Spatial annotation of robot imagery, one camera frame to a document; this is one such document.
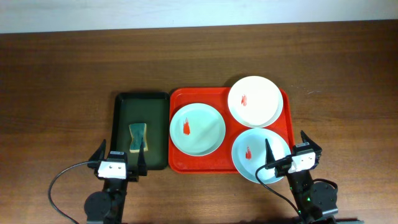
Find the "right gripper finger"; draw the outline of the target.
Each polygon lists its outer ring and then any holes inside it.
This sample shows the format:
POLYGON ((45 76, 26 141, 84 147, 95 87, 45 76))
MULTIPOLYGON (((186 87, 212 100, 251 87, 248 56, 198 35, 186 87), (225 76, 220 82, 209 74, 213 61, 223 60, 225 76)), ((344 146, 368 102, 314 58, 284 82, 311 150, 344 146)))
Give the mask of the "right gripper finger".
POLYGON ((271 146, 269 144, 268 139, 265 140, 265 144, 266 144, 266 161, 265 164, 270 164, 273 163, 275 161, 271 146))
POLYGON ((314 151, 322 150, 322 148, 317 143, 315 143, 313 140, 311 140, 303 130, 301 130, 300 136, 302 138, 303 143, 308 143, 314 151))

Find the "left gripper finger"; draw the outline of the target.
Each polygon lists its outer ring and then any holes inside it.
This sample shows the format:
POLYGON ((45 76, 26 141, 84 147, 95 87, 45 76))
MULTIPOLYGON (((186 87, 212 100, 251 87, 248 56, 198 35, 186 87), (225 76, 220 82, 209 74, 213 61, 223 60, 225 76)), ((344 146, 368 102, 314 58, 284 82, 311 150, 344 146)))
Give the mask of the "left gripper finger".
POLYGON ((147 166, 145 162, 145 157, 144 157, 144 139, 141 139, 141 145, 139 148, 139 155, 137 158, 137 166, 138 166, 138 171, 146 171, 147 166))
POLYGON ((99 148, 92 154, 89 161, 101 161, 104 159, 104 154, 106 151, 106 140, 104 139, 100 144, 99 148))

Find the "light blue plate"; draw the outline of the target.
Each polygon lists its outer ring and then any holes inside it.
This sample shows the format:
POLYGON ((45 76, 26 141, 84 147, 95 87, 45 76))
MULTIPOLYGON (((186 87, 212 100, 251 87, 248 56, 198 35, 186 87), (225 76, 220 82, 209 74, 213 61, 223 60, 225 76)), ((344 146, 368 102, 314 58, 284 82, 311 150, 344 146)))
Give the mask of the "light blue plate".
POLYGON ((266 163, 266 140, 275 160, 290 155, 289 145, 277 133, 263 128, 248 129, 234 141, 231 157, 236 170, 247 180, 256 184, 255 173, 266 163))

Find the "green and yellow sponge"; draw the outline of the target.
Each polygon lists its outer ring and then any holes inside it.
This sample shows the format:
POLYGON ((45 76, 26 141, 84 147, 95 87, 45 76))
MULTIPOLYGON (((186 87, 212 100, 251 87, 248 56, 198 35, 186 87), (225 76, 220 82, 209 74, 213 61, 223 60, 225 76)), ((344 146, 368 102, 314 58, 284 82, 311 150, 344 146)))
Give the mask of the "green and yellow sponge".
POLYGON ((147 144, 147 124, 146 123, 134 123, 129 125, 129 131, 131 135, 131 143, 129 146, 130 153, 138 153, 141 144, 143 144, 143 150, 148 151, 147 144))

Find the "mint green plate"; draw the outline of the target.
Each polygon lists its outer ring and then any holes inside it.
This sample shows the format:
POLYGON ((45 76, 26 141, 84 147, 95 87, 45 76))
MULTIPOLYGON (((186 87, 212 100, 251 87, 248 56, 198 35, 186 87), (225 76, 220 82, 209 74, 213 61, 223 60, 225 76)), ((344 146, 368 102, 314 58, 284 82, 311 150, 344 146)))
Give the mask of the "mint green plate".
POLYGON ((211 154, 221 146, 226 136, 226 125, 214 107, 191 103, 172 116, 169 133, 180 152, 199 157, 211 154))

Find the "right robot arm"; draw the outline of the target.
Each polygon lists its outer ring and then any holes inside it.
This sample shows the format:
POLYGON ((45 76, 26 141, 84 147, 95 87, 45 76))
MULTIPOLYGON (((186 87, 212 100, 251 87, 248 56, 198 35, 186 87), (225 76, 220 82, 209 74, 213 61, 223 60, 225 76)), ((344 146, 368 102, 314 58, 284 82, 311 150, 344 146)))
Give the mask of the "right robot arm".
POLYGON ((302 143, 292 148, 292 153, 279 160, 274 158, 271 145, 266 144, 266 160, 260 166, 255 176, 262 169, 273 169, 276 177, 286 177, 290 191, 295 202, 291 202, 285 196, 268 187, 263 181, 259 181, 267 190, 288 202, 297 212, 295 223, 362 223, 358 219, 337 220, 338 213, 337 193, 338 185, 326 179, 313 179, 310 171, 319 164, 322 148, 312 141, 304 131, 300 132, 302 143))

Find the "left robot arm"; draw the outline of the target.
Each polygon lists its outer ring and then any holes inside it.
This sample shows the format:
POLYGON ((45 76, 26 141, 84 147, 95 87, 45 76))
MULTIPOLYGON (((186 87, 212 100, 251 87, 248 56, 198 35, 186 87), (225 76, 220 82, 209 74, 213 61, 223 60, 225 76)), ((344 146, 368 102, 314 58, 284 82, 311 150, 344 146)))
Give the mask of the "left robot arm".
POLYGON ((125 152, 111 151, 106 156, 106 141, 89 158, 88 167, 104 182, 103 189, 92 193, 85 201, 84 211, 87 223, 121 223, 127 185, 138 182, 140 176, 147 175, 144 158, 144 140, 140 140, 137 169, 130 170, 125 152))

